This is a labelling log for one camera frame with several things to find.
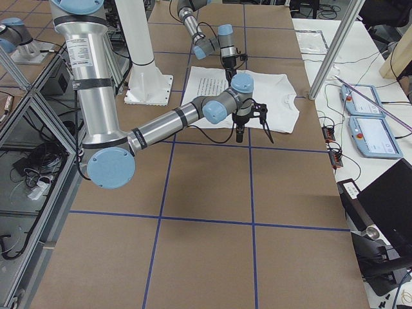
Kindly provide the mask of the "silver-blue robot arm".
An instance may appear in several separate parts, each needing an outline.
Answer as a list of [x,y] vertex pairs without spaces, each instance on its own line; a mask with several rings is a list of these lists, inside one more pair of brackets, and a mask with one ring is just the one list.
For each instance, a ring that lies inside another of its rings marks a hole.
[[178,1],[176,13],[178,20],[185,26],[192,40],[192,51],[198,60],[218,52],[225,70],[228,84],[237,74],[237,58],[241,57],[234,43],[234,31],[231,24],[223,24],[214,29],[207,23],[198,22],[195,12],[207,6],[211,1]]
[[219,27],[218,36],[208,39],[194,16],[205,1],[179,1],[178,21],[189,32],[194,54],[202,59],[214,51],[221,53],[228,88],[219,95],[200,96],[153,120],[140,117],[142,125],[132,127],[138,108],[145,112],[164,106],[169,100],[173,77],[156,66],[147,17],[141,1],[117,1],[116,7],[131,61],[125,106],[115,98],[106,55],[108,24],[102,1],[51,1],[57,33],[64,36],[73,72],[75,100],[80,104],[86,125],[82,147],[87,177],[98,187],[116,189],[129,182],[136,170],[135,155],[150,145],[169,138],[200,119],[219,124],[231,117],[238,136],[254,116],[254,81],[239,73],[234,65],[238,51],[232,28]]

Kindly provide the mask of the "third grey-blue robot arm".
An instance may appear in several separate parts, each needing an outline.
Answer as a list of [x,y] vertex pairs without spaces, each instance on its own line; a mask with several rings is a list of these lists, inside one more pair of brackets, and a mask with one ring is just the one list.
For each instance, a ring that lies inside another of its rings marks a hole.
[[55,52],[54,43],[36,41],[17,17],[1,21],[1,47],[17,64],[41,64]]

